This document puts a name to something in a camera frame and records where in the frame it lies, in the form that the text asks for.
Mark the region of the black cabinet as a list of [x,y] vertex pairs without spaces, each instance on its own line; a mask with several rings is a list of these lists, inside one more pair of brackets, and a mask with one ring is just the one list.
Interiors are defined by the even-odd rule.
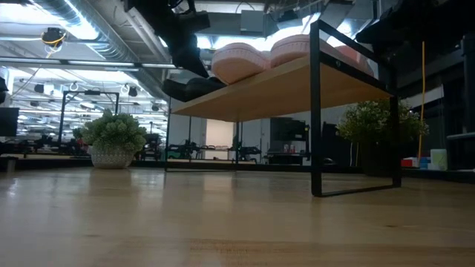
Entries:
[[311,160],[309,125],[288,117],[271,118],[266,156],[270,165],[303,165]]

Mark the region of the round green plant white pot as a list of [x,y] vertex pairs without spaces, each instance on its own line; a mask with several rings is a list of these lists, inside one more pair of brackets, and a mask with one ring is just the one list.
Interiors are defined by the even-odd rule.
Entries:
[[80,133],[94,167],[103,169],[127,168],[146,142],[146,129],[132,115],[110,110],[86,122]]

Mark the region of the wooden shelf with black frame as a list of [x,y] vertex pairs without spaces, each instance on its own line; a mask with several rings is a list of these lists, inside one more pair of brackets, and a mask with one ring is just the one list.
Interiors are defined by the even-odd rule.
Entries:
[[[348,47],[374,61],[379,74],[373,77],[328,53],[320,46],[320,34],[336,37]],[[266,70],[233,85],[201,96],[171,109],[172,114],[216,119],[239,125],[308,111],[311,126],[311,193],[328,197],[323,190],[323,142],[321,109],[375,99],[390,101],[390,174],[391,188],[402,184],[399,159],[399,101],[396,70],[386,60],[353,41],[322,20],[313,22],[309,35],[309,55]]]

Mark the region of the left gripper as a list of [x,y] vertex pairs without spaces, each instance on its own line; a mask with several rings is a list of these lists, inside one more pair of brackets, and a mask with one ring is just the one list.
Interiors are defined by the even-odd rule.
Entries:
[[195,0],[124,0],[125,12],[136,10],[168,47],[172,63],[208,78],[200,48],[191,42],[196,32],[211,27],[209,14],[197,11]]

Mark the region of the white flowering potted plant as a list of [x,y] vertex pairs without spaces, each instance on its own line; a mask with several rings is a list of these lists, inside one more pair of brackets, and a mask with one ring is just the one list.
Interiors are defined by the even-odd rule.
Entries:
[[393,118],[390,100],[359,102],[348,108],[337,124],[338,134],[358,146],[363,172],[370,177],[391,177],[393,160],[413,154],[419,137],[429,134],[428,124],[411,110],[408,103],[398,102],[399,142],[393,142]]

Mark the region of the black gantry frame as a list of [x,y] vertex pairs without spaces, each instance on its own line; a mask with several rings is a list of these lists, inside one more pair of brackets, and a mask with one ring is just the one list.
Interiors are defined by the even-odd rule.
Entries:
[[113,104],[115,104],[114,114],[117,115],[119,113],[119,93],[117,92],[107,92],[107,91],[100,91],[100,90],[78,90],[78,91],[65,90],[62,96],[62,108],[60,111],[59,135],[57,139],[57,142],[59,144],[62,142],[62,137],[63,137],[63,126],[64,126],[66,105],[71,100],[75,99],[75,97],[79,94],[84,94],[88,96],[100,96],[101,94],[104,94],[106,96],[113,95],[116,97],[116,99],[112,102]]

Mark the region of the pink slide sandal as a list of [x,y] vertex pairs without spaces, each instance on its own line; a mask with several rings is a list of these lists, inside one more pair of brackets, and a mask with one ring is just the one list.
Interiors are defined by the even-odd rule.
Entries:
[[[326,41],[320,39],[320,49],[326,54],[358,68],[368,75],[374,75],[374,72],[367,61],[368,58],[347,45],[333,47]],[[287,62],[291,62],[292,60],[308,56],[309,52],[309,35],[299,34],[286,37],[277,41],[272,46],[270,50],[270,67],[277,67]]]
[[214,52],[211,71],[227,85],[234,84],[270,68],[269,57],[250,44],[236,42]]

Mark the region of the dark monitor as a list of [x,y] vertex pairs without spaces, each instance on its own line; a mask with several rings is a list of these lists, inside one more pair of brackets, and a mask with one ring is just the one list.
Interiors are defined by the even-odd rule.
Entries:
[[0,108],[0,137],[17,135],[18,117],[18,108]]

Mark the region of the pale green container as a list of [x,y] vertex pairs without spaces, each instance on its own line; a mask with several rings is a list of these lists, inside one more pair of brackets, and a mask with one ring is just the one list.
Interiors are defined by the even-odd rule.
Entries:
[[445,149],[430,150],[431,169],[446,171],[448,169],[448,157]]

